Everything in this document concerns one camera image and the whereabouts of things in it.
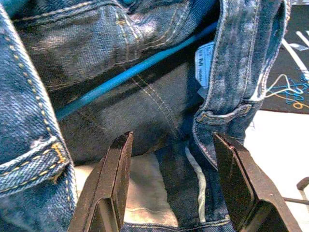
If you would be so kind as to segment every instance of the size label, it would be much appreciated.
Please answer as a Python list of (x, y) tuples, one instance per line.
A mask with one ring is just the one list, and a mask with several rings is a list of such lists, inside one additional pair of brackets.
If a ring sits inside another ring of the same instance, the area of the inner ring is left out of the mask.
[(214, 42), (207, 43), (195, 52), (195, 79), (208, 88)]

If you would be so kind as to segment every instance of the metal clamp jaw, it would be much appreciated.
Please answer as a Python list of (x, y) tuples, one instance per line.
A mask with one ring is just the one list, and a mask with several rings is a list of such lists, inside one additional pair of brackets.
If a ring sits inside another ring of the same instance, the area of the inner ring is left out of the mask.
[(119, 232), (123, 225), (133, 133), (115, 139), (87, 178), (68, 232)]
[(220, 184), (238, 232), (301, 232), (274, 183), (236, 140), (214, 135)]

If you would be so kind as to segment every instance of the white floor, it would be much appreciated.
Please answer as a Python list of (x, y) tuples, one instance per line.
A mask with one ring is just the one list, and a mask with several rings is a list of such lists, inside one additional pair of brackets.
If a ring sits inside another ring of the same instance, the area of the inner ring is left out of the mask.
[[(258, 111), (246, 130), (245, 147), (283, 197), (302, 199), (296, 184), (309, 176), (309, 115)], [(309, 198), (309, 186), (305, 188)], [(303, 232), (308, 207), (287, 203)]]

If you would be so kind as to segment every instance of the blue denim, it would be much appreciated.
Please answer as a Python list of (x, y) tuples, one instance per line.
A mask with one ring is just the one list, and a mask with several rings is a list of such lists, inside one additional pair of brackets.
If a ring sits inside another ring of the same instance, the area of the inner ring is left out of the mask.
[[(211, 36), (60, 121), (67, 149), (51, 103), (61, 107), (217, 19), (214, 0), (126, 2), (29, 1), (13, 18), (15, 27), (0, 6), (0, 228), (4, 231), (66, 231), (77, 202), (68, 150), (76, 163), (95, 161), (114, 138), (131, 130), (134, 155), (156, 151), (180, 227), (125, 224), (124, 232), (234, 231), (216, 171), (212, 135), (221, 132), (243, 142), (244, 131), (263, 102), (290, 3), (221, 0), (204, 102), (197, 94), (194, 52)], [(208, 183), (206, 223), (197, 220), (196, 186), (186, 189), (180, 182), (195, 178), (181, 156), (184, 142), (180, 141), (186, 139)], [(181, 197), (178, 189), (184, 193)]]
[(183, 41), (215, 3), (136, 0), (128, 6), (121, 0), (29, 1), (13, 22), (46, 89), (57, 91), (98, 77), (106, 81), (122, 72), (122, 65)]
[(65, 231), (76, 202), (69, 152), (25, 48), (0, 5), (0, 228)]

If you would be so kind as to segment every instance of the blue cable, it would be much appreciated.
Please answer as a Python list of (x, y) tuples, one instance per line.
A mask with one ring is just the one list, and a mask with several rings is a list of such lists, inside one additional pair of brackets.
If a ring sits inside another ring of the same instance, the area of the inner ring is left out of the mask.
[(131, 77), (141, 73), (142, 71), (148, 69), (149, 67), (153, 66), (154, 64), (160, 62), (161, 60), (165, 59), (166, 57), (178, 52), (179, 50), (187, 47), (188, 45), (192, 44), (193, 42), (201, 39), (202, 37), (210, 34), (211, 32), (215, 31), (217, 27), (217, 22), (209, 25), (201, 32), (196, 35), (191, 36), (186, 41), (182, 42), (181, 44), (169, 48), (165, 51), (158, 52), (153, 56), (145, 59), (141, 63), (134, 65), (133, 67), (129, 68), (128, 70), (118, 74), (114, 78), (104, 82), (100, 86), (94, 88), (93, 90), (85, 93), (83, 96), (78, 98), (77, 100), (65, 105), (63, 108), (56, 111), (56, 117), (58, 120), (64, 119), (66, 116), (72, 114), (76, 110), (84, 107), (85, 105), (92, 102), (97, 97), (103, 95), (104, 93), (110, 91), (111, 89), (117, 87), (118, 85), (122, 84), (123, 82), (127, 81)]

